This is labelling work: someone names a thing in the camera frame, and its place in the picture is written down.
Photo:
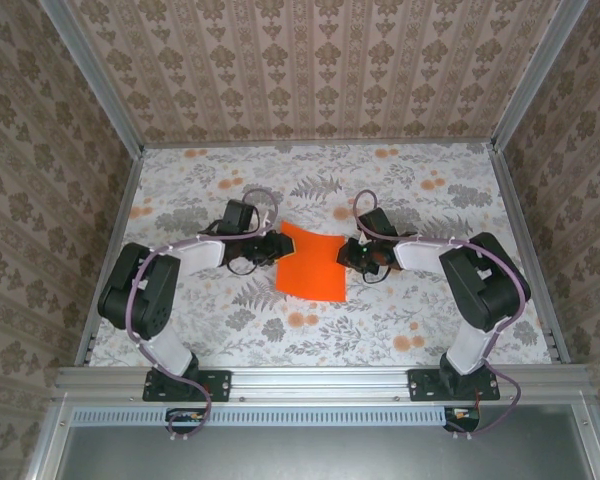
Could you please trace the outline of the orange cloth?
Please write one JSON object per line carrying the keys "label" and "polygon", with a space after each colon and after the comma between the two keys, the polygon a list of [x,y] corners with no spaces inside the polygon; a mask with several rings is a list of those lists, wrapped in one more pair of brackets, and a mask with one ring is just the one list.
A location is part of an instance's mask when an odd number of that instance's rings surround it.
{"label": "orange cloth", "polygon": [[295,252],[277,261],[276,289],[310,301],[344,302],[345,267],[336,259],[344,236],[321,235],[283,222],[281,232],[294,241]]}

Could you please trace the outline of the grey sheet metal panel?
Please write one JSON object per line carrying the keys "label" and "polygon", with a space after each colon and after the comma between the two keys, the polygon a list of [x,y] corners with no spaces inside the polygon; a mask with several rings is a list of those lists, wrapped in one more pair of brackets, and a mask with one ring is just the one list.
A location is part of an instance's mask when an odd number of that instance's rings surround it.
{"label": "grey sheet metal panel", "polygon": [[77,428],[58,480],[593,480],[569,430],[455,439],[439,428]]}

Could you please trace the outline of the floral patterned table cover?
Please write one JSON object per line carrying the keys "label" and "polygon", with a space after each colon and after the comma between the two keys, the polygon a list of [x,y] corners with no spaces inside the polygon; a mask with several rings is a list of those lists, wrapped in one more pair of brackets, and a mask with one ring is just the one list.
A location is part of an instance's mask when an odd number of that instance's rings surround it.
{"label": "floral patterned table cover", "polygon": [[[279,206],[281,220],[354,236],[354,211],[377,201],[399,231],[467,239],[492,233],[518,254],[485,144],[156,149],[145,153],[125,242],[195,235],[231,199]],[[461,323],[441,275],[347,275],[343,303],[279,292],[274,267],[182,276],[171,314],[181,340],[215,367],[434,365]]]}

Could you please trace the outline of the wide aluminium extrusion beam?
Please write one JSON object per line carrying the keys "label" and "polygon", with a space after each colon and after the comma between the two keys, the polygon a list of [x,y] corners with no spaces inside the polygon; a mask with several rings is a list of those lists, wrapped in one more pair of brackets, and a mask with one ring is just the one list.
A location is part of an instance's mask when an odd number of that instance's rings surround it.
{"label": "wide aluminium extrusion beam", "polygon": [[[385,405],[410,401],[407,366],[231,367],[229,403],[238,405]],[[498,365],[516,381],[522,404],[567,404],[595,397],[582,365]],[[59,370],[51,401],[139,406],[146,367],[70,367]]]}

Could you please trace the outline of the aluminium table edge rail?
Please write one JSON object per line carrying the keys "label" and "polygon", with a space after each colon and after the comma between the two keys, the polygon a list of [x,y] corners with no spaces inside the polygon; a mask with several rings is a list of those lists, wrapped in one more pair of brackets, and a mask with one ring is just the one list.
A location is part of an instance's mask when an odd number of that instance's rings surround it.
{"label": "aluminium table edge rail", "polygon": [[124,237],[126,225],[128,223],[129,214],[132,208],[135,192],[138,187],[140,175],[143,167],[144,149],[140,150],[140,154],[132,160],[129,177],[124,187],[118,213],[113,225],[109,244],[102,263],[99,278],[96,283],[94,295],[90,304],[90,308],[86,317],[83,333],[74,360],[76,367],[89,365],[92,351],[92,344],[97,336],[101,316],[98,314],[97,305],[99,296],[106,284],[107,279],[117,259],[119,249]]}
{"label": "aluminium table edge rail", "polygon": [[220,142],[180,142],[180,143],[146,143],[143,148],[149,149],[184,149],[184,148],[241,148],[241,147],[295,147],[295,146],[332,146],[332,145],[411,145],[436,144],[451,145],[489,144],[490,138],[380,138],[380,139],[301,139],[301,140],[250,140]]}
{"label": "aluminium table edge rail", "polygon": [[571,356],[561,332],[504,154],[493,147],[490,151],[490,159],[551,359],[554,363],[570,364]]}

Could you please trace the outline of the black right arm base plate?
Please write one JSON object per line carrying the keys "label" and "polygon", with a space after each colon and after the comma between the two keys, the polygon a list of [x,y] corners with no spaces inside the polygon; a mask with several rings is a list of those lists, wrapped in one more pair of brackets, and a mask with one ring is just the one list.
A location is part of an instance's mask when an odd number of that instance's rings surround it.
{"label": "black right arm base plate", "polygon": [[423,368],[407,371],[410,399],[424,401],[495,401],[501,398],[496,376],[486,368],[469,375],[441,369]]}

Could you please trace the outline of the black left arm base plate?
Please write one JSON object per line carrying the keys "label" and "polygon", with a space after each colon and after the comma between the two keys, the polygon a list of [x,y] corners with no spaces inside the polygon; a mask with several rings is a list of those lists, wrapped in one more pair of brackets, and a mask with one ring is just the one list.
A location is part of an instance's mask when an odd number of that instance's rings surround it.
{"label": "black left arm base plate", "polygon": [[[209,394],[212,401],[229,400],[232,372],[229,370],[199,370],[194,380]],[[204,395],[192,385],[176,381],[156,369],[151,369],[145,378],[142,394],[145,402],[204,402]]]}

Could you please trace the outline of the tall aluminium frame post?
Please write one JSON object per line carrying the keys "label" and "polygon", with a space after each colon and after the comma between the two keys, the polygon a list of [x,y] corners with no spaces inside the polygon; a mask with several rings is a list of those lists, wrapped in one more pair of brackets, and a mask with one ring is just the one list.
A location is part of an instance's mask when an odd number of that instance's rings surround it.
{"label": "tall aluminium frame post", "polygon": [[39,1],[131,158],[139,159],[144,142],[66,0]]}
{"label": "tall aluminium frame post", "polygon": [[492,135],[495,151],[503,151],[586,8],[588,0],[561,0]]}

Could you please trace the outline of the aluminium panel frame strip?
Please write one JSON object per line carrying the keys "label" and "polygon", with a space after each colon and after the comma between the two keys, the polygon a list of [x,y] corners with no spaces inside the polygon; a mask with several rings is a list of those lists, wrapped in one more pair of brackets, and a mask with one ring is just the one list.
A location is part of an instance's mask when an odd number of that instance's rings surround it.
{"label": "aluminium panel frame strip", "polygon": [[572,410],[592,478],[600,480],[600,407],[594,398],[583,397]]}
{"label": "aluminium panel frame strip", "polygon": [[73,407],[53,403],[42,423],[25,480],[56,480],[71,431]]}

